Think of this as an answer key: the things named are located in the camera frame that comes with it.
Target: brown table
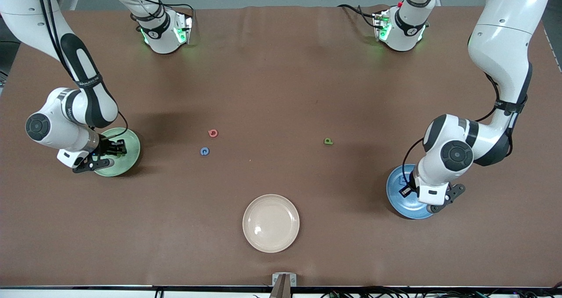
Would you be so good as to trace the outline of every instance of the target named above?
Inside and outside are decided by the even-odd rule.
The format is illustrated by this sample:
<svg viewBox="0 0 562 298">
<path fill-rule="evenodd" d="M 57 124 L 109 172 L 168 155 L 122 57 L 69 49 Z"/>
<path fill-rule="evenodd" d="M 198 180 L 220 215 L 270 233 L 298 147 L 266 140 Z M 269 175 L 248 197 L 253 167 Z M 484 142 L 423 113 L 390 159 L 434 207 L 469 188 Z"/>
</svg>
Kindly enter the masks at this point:
<svg viewBox="0 0 562 298">
<path fill-rule="evenodd" d="M 341 8 L 206 10 L 198 44 L 169 55 L 142 43 L 128 12 L 66 13 L 144 154 L 103 178 L 32 142 L 27 116 L 72 82 L 22 47 L 0 98 L 0 284 L 269 284 L 291 271 L 306 286 L 551 286 L 562 276 L 562 75 L 542 26 L 513 155 L 473 166 L 467 192 L 432 218 L 402 218 L 386 198 L 389 172 L 433 118 L 492 107 L 466 50 L 480 10 L 436 8 L 406 53 Z M 262 194 L 286 196 L 301 217 L 277 254 L 242 234 Z"/>
</svg>

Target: wire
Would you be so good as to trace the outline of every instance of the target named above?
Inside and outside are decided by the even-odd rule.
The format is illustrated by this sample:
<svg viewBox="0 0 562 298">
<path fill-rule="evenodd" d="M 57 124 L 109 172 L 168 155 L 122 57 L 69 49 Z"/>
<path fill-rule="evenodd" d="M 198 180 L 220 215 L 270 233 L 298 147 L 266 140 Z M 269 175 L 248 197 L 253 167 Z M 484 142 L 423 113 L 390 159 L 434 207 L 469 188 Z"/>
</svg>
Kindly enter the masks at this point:
<svg viewBox="0 0 562 298">
<path fill-rule="evenodd" d="M 50 37 L 50 42 L 53 44 L 53 48 L 54 51 L 56 52 L 58 59 L 60 61 L 60 63 L 62 64 L 62 67 L 66 70 L 66 72 L 68 73 L 68 75 L 74 79 L 74 77 L 72 76 L 72 72 L 70 72 L 70 69 L 68 68 L 68 65 L 66 64 L 66 60 L 62 54 L 62 51 L 60 50 L 60 42 L 58 40 L 58 36 L 56 36 L 56 25 L 54 24 L 54 13 L 53 13 L 53 8 L 51 5 L 50 0 L 47 0 L 47 4 L 49 6 L 49 11 L 50 11 L 50 16 L 51 16 L 51 20 L 50 22 L 52 23 L 53 29 L 51 30 L 50 27 L 50 22 L 49 22 L 49 16 L 48 16 L 48 12 L 47 9 L 45 8 L 45 2 L 44 0 L 40 0 L 40 6 L 41 6 L 41 12 L 43 14 L 43 19 L 45 20 L 45 26 L 47 27 L 47 32 L 49 34 Z"/>
<path fill-rule="evenodd" d="M 114 136 L 106 136 L 104 138 L 102 138 L 102 140 L 109 140 L 112 138 L 115 138 L 117 136 L 122 136 L 123 134 L 125 134 L 125 132 L 127 132 L 127 130 L 129 130 L 129 123 L 127 122 L 127 120 L 125 119 L 125 116 L 123 116 L 123 114 L 121 114 L 120 111 L 117 112 L 119 114 L 119 116 L 121 116 L 121 118 L 123 119 L 123 121 L 125 122 L 125 130 L 123 130 L 123 132 L 116 134 Z"/>
<path fill-rule="evenodd" d="M 486 294 L 486 297 L 492 296 L 493 294 L 495 294 L 498 290 L 500 290 L 499 288 L 496 288 L 494 291 L 490 292 L 489 294 Z"/>
<path fill-rule="evenodd" d="M 404 156 L 404 160 L 402 160 L 402 178 L 404 178 L 404 182 L 406 182 L 406 185 L 408 185 L 408 187 L 412 190 L 415 190 L 416 188 L 410 186 L 410 182 L 408 180 L 406 180 L 406 172 L 404 170 L 404 165 L 406 164 L 406 159 L 408 159 L 408 156 L 410 155 L 410 152 L 412 152 L 414 147 L 417 146 L 422 141 L 423 141 L 423 138 L 421 138 L 420 140 L 417 140 L 415 142 L 415 144 L 412 144 L 412 146 L 408 149 L 408 152 L 406 152 L 406 155 Z"/>
<path fill-rule="evenodd" d="M 438 298 L 474 298 L 473 293 L 461 294 L 458 291 L 432 290 L 422 294 L 425 298 L 428 294 L 438 294 Z"/>
<path fill-rule="evenodd" d="M 193 11 L 193 14 L 195 15 L 195 9 L 193 9 L 193 7 L 189 4 L 164 4 L 164 3 L 159 3 L 159 2 L 154 2 L 153 0 L 145 0 L 149 3 L 153 3 L 153 4 L 162 4 L 163 6 L 169 7 L 171 8 L 172 6 L 187 6 L 188 8 L 190 8 Z"/>
<path fill-rule="evenodd" d="M 363 12 L 359 12 L 359 10 L 358 10 L 357 8 L 355 8 L 355 7 L 351 6 L 351 5 L 341 4 L 341 5 L 338 5 L 337 7 L 349 8 L 350 10 L 356 12 L 357 14 L 363 14 L 363 16 L 365 16 L 365 17 L 373 17 L 371 14 L 366 14 L 366 13 L 363 13 Z"/>
<path fill-rule="evenodd" d="M 378 13 L 380 13 L 380 12 L 382 12 L 382 11 L 373 12 L 372 14 L 366 14 L 366 13 L 363 12 L 363 10 L 361 10 L 361 6 L 359 6 L 359 5 L 357 6 L 357 8 L 354 8 L 353 6 L 350 6 L 350 5 L 347 5 L 347 4 L 341 4 L 341 5 L 338 5 L 337 7 L 349 8 L 350 10 L 356 12 L 357 14 L 360 14 L 360 15 L 363 17 L 363 20 L 365 20 L 365 22 L 366 22 L 369 26 L 371 26 L 371 27 L 373 27 L 373 28 L 377 28 L 377 29 L 382 29 L 382 28 L 383 28 L 382 26 L 377 26 L 377 25 L 371 24 L 371 23 L 367 20 L 367 17 L 372 18 L 372 17 L 373 17 L 373 14 L 378 14 Z"/>
<path fill-rule="evenodd" d="M 162 287 L 156 288 L 156 292 L 154 293 L 154 298 L 158 298 L 159 292 L 160 292 L 160 298 L 164 298 L 164 288 Z"/>
<path fill-rule="evenodd" d="M 488 80 L 490 80 L 490 82 L 492 82 L 492 86 L 494 87 L 494 91 L 496 92 L 496 100 L 500 99 L 500 91 L 498 90 L 497 87 L 497 82 L 494 81 L 494 79 L 489 76 L 487 73 L 486 74 L 486 78 L 488 78 Z M 481 122 L 482 120 L 485 120 L 486 118 L 490 117 L 494 111 L 496 111 L 496 108 L 492 108 L 492 110 L 490 110 L 490 112 L 488 114 L 486 114 L 485 116 L 483 116 L 480 119 L 475 120 L 475 122 Z M 406 185 L 412 189 L 415 190 L 415 187 L 410 186 L 410 182 L 408 180 L 406 180 L 406 172 L 404 170 L 404 165 L 406 164 L 406 160 L 408 159 L 408 155 L 410 154 L 410 152 L 414 149 L 414 147 L 416 145 L 418 145 L 420 142 L 422 142 L 423 138 L 421 138 L 420 140 L 417 140 L 415 144 L 413 144 L 413 146 L 410 147 L 410 149 L 408 150 L 408 152 L 406 152 L 406 156 L 404 156 L 404 160 L 402 160 L 402 178 L 404 178 L 404 181 L 406 182 Z M 509 132 L 508 133 L 508 141 L 509 141 L 509 151 L 506 154 L 506 158 L 508 156 L 510 156 L 512 154 L 513 151 L 513 139 L 512 139 L 512 133 Z"/>
<path fill-rule="evenodd" d="M 157 2 L 152 2 L 152 0 L 146 0 L 147 2 L 151 2 L 151 3 L 155 3 L 158 4 L 158 6 L 160 6 L 162 3 L 157 3 Z M 140 4 L 140 6 L 142 6 L 143 10 L 149 14 L 149 16 L 151 16 L 152 18 L 162 18 L 164 16 L 164 14 L 166 14 L 165 10 L 162 10 L 162 16 L 158 17 L 156 15 L 154 15 L 153 13 L 149 12 L 146 7 L 144 6 L 144 4 L 141 2 L 141 0 L 137 0 L 137 2 Z"/>
<path fill-rule="evenodd" d="M 389 296 L 390 298 L 394 298 L 392 295 L 394 294 L 396 296 L 396 298 L 404 298 L 404 296 L 402 296 L 403 294 L 406 295 L 406 298 L 410 298 L 410 296 L 408 294 L 406 294 L 405 291 L 399 289 L 399 288 L 393 288 L 393 287 L 384 287 L 384 286 L 369 286 L 369 287 L 364 287 L 365 290 L 368 291 L 374 291 L 374 292 L 381 292 L 381 294 L 379 294 L 376 298 L 381 298 L 385 295 Z M 364 294 L 366 294 L 368 296 L 368 298 L 373 298 L 373 296 L 371 296 L 371 294 L 369 294 L 369 292 L 366 291 L 364 292 Z"/>
<path fill-rule="evenodd" d="M 361 10 L 361 6 L 358 5 L 358 6 L 357 6 L 357 9 L 359 10 L 359 12 L 360 12 L 360 14 L 361 14 L 361 17 L 363 17 L 363 20 L 367 23 L 367 25 L 369 25 L 369 26 L 371 26 L 371 27 L 373 27 L 373 28 L 376 28 L 376 29 L 382 29 L 382 28 L 383 28 L 383 26 L 377 26 L 377 25 L 371 24 L 371 23 L 367 20 L 367 18 L 365 17 L 365 14 L 363 14 L 363 11 Z"/>
</svg>

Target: white plate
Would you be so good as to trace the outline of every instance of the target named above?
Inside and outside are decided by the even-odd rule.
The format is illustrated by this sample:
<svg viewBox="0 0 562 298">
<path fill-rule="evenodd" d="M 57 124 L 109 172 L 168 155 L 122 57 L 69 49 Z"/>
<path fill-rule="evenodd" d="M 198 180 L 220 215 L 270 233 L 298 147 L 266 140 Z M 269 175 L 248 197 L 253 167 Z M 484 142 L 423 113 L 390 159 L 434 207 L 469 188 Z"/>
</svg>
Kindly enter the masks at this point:
<svg viewBox="0 0 562 298">
<path fill-rule="evenodd" d="M 281 252 L 299 234 L 299 213 L 287 198 L 267 194 L 246 208 L 242 228 L 248 242 L 265 253 Z"/>
</svg>

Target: black cable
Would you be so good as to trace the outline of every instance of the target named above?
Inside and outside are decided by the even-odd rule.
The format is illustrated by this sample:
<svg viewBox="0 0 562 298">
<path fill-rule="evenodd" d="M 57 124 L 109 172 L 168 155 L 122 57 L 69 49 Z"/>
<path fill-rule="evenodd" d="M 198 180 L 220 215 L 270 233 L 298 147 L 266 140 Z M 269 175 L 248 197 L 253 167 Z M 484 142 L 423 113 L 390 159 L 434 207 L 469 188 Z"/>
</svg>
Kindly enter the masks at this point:
<svg viewBox="0 0 562 298">
<path fill-rule="evenodd" d="M 359 13 L 361 14 L 361 17 L 362 17 L 363 20 L 367 23 L 367 25 L 369 25 L 369 26 L 371 26 L 371 27 L 373 27 L 373 28 L 376 28 L 376 29 L 382 29 L 382 28 L 383 28 L 383 26 L 377 26 L 377 25 L 371 24 L 371 23 L 367 20 L 367 18 L 365 17 L 365 14 L 363 14 L 363 11 L 361 10 L 361 6 L 357 5 L 357 9 L 359 10 Z"/>
<path fill-rule="evenodd" d="M 74 79 L 74 77 L 72 76 L 72 72 L 70 72 L 70 69 L 68 68 L 66 61 L 64 59 L 64 56 L 62 55 L 62 51 L 60 50 L 60 42 L 58 41 L 58 36 L 54 36 L 54 34 L 56 34 L 56 26 L 54 24 L 54 13 L 53 13 L 53 9 L 52 9 L 52 5 L 50 0 L 47 0 L 48 5 L 49 5 L 49 10 L 50 10 L 50 14 L 51 14 L 51 22 L 53 23 L 53 30 L 51 30 L 50 28 L 50 23 L 49 23 L 49 16 L 48 16 L 48 12 L 47 9 L 45 8 L 45 2 L 44 0 L 40 0 L 40 6 L 41 6 L 41 12 L 43 14 L 43 19 L 45 20 L 45 26 L 47 27 L 47 32 L 49 34 L 50 37 L 50 42 L 51 44 L 53 44 L 53 48 L 54 51 L 56 52 L 59 61 L 62 64 L 62 67 L 66 70 L 66 72 L 68 73 L 68 75 Z"/>
<path fill-rule="evenodd" d="M 490 80 L 490 82 L 492 82 L 492 86 L 494 87 L 494 91 L 496 92 L 496 100 L 500 99 L 500 91 L 498 90 L 497 87 L 497 82 L 494 81 L 494 79 L 489 76 L 487 73 L 486 74 L 486 78 L 488 78 L 488 80 Z M 490 112 L 488 114 L 486 114 L 485 116 L 483 116 L 480 119 L 475 120 L 475 122 L 481 122 L 482 120 L 485 120 L 486 118 L 490 117 L 494 111 L 496 111 L 496 108 L 492 108 L 492 110 L 490 110 Z M 410 149 L 408 150 L 408 152 L 406 152 L 406 156 L 404 156 L 404 160 L 402 161 L 402 177 L 404 178 L 404 181 L 406 182 L 406 184 L 408 185 L 408 187 L 412 190 L 415 190 L 414 187 L 410 186 L 410 183 L 406 180 L 406 172 L 404 170 L 404 165 L 406 164 L 406 159 L 408 158 L 408 155 L 410 154 L 410 151 L 412 151 L 414 149 L 414 147 L 419 144 L 421 141 L 423 140 L 423 138 L 421 138 L 420 140 L 416 141 L 416 143 L 410 147 Z M 510 132 L 508 134 L 508 142 L 509 142 L 509 151 L 508 154 L 506 154 L 506 158 L 508 156 L 510 156 L 512 154 L 513 151 L 513 139 L 512 139 L 512 133 Z"/>
<path fill-rule="evenodd" d="M 188 8 L 190 8 L 193 11 L 193 14 L 195 15 L 195 10 L 189 4 L 164 4 L 164 3 L 154 2 L 153 0 L 145 0 L 145 1 L 147 1 L 149 3 L 153 3 L 153 4 L 159 4 L 159 5 L 162 4 L 163 6 L 166 6 L 166 7 L 169 7 L 169 8 L 171 8 L 172 6 L 187 6 Z"/>
<path fill-rule="evenodd" d="M 118 111 L 117 113 L 119 114 L 119 116 L 121 116 L 121 118 L 123 118 L 123 121 L 125 122 L 125 130 L 123 130 L 123 132 L 121 132 L 120 134 L 116 134 L 114 136 L 106 136 L 106 137 L 102 138 L 102 140 L 109 140 L 109 139 L 115 138 L 117 136 L 122 136 L 123 134 L 125 134 L 125 132 L 127 132 L 127 130 L 129 130 L 129 123 L 125 119 L 125 116 L 123 116 L 123 114 L 121 114 L 120 111 Z"/>
<path fill-rule="evenodd" d="M 373 14 L 378 14 L 378 13 L 380 13 L 380 12 L 382 12 L 382 11 L 373 12 L 372 14 L 366 14 L 366 13 L 364 13 L 364 12 L 361 10 L 361 6 L 360 6 L 360 5 L 358 5 L 357 8 L 354 8 L 353 6 L 350 6 L 350 5 L 347 5 L 347 4 L 341 4 L 341 5 L 338 5 L 337 7 L 349 8 L 350 10 L 356 12 L 357 14 L 360 14 L 360 15 L 363 17 L 363 20 L 365 20 L 365 22 L 366 22 L 369 26 L 371 26 L 371 27 L 373 27 L 373 28 L 377 28 L 377 29 L 382 29 L 382 28 L 383 28 L 382 26 L 377 26 L 377 25 L 371 24 L 371 23 L 367 20 L 367 17 L 373 18 Z"/>
<path fill-rule="evenodd" d="M 523 289 L 516 289 L 516 288 L 486 288 L 485 290 L 492 290 L 488 294 L 480 293 L 474 289 L 469 288 L 460 288 L 460 291 L 456 290 L 430 290 L 428 292 L 419 293 L 416 292 L 416 296 L 414 298 L 490 298 L 493 294 L 500 293 L 500 294 L 517 294 L 519 298 L 554 298 L 554 295 L 560 293 L 560 287 L 562 287 L 562 282 L 557 283 L 551 288 L 548 289 L 532 289 L 532 290 L 523 290 Z M 356 290 L 352 290 L 351 292 L 343 291 L 340 288 L 329 288 L 327 289 L 329 292 L 325 292 L 322 294 L 321 298 L 325 298 L 330 296 L 331 298 L 350 298 L 353 294 L 358 294 L 360 298 L 373 298 L 373 294 L 378 294 L 376 298 L 383 298 L 384 296 L 389 296 L 390 298 L 396 297 L 403 297 L 405 294 L 408 294 L 402 290 L 401 288 L 396 287 L 385 287 L 385 286 L 367 286 L 367 287 L 360 287 Z"/>
<path fill-rule="evenodd" d="M 402 160 L 402 177 L 404 178 L 404 182 L 406 182 L 406 185 L 411 190 L 416 190 L 416 188 L 410 186 L 410 182 L 408 180 L 406 180 L 406 171 L 404 170 L 404 164 L 406 164 L 406 159 L 408 159 L 408 156 L 410 155 L 410 152 L 414 149 L 415 146 L 417 146 L 422 141 L 423 141 L 423 138 L 421 138 L 420 140 L 417 140 L 415 144 L 412 144 L 412 146 L 408 149 L 408 152 L 406 152 L 406 155 L 404 156 L 404 160 Z"/>
<path fill-rule="evenodd" d="M 152 0 L 146 0 L 147 2 L 151 2 L 151 3 L 155 3 L 158 4 L 158 6 L 160 6 L 162 3 L 157 3 L 157 2 L 153 2 Z M 149 12 L 146 8 L 144 8 L 144 10 L 149 14 L 149 16 L 151 16 L 152 18 L 162 18 L 164 16 L 164 14 L 166 14 L 166 10 L 162 10 L 162 16 L 158 17 L 156 15 L 154 15 L 153 13 Z"/>
<path fill-rule="evenodd" d="M 158 298 L 159 292 L 160 292 L 160 298 L 164 298 L 164 288 L 162 287 L 156 288 L 156 292 L 154 293 L 154 298 Z"/>
<path fill-rule="evenodd" d="M 359 12 L 359 10 L 357 10 L 357 8 L 355 8 L 355 7 L 351 6 L 351 5 L 341 4 L 341 5 L 338 5 L 337 7 L 349 8 L 350 10 L 356 12 L 357 14 L 363 14 L 363 16 L 365 16 L 365 17 L 373 17 L 371 14 L 366 14 L 366 13 L 363 13 L 363 12 Z"/>
</svg>

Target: plate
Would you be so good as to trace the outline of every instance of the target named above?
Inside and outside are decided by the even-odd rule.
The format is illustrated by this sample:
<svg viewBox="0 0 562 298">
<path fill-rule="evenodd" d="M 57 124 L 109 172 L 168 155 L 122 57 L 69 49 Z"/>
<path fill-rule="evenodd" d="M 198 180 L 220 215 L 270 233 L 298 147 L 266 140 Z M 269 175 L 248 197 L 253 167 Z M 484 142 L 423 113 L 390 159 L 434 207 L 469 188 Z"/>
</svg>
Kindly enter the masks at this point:
<svg viewBox="0 0 562 298">
<path fill-rule="evenodd" d="M 404 165 L 404 173 L 409 178 L 410 173 L 414 170 L 414 164 Z M 406 198 L 402 197 L 399 190 L 406 186 L 404 177 L 402 176 L 402 166 L 395 168 L 387 180 L 387 196 L 392 207 L 401 215 L 410 219 L 425 219 L 433 214 L 427 211 L 427 204 L 418 201 L 415 192 L 411 192 Z"/>
<path fill-rule="evenodd" d="M 125 128 L 113 128 L 102 132 L 102 136 L 114 136 L 123 132 Z M 132 130 L 127 130 L 124 134 L 111 138 L 112 141 L 125 140 L 125 148 L 127 149 L 127 154 L 121 157 L 116 157 L 114 155 L 102 155 L 101 158 L 111 158 L 114 160 L 115 164 L 109 168 L 104 168 L 100 170 L 95 170 L 96 174 L 113 177 L 127 172 L 133 165 L 137 162 L 139 155 L 141 154 L 141 142 Z"/>
<path fill-rule="evenodd" d="M 267 194 L 253 200 L 244 212 L 242 228 L 248 242 L 265 253 L 281 252 L 299 234 L 297 208 L 283 196 Z"/>
</svg>

